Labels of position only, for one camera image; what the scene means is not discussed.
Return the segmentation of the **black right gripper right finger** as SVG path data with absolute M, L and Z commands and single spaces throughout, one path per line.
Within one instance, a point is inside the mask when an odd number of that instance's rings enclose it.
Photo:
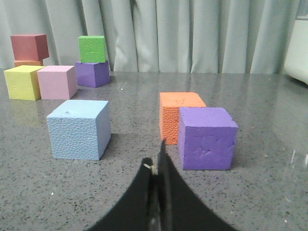
M 162 141 L 158 155 L 158 198 L 163 231 L 233 231 L 193 193 L 176 170 Z

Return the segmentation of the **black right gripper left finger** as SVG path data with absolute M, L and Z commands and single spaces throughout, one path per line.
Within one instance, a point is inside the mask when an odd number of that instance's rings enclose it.
M 142 159 L 140 168 L 120 200 L 90 231 L 146 231 L 148 230 L 148 192 L 152 175 L 151 158 Z

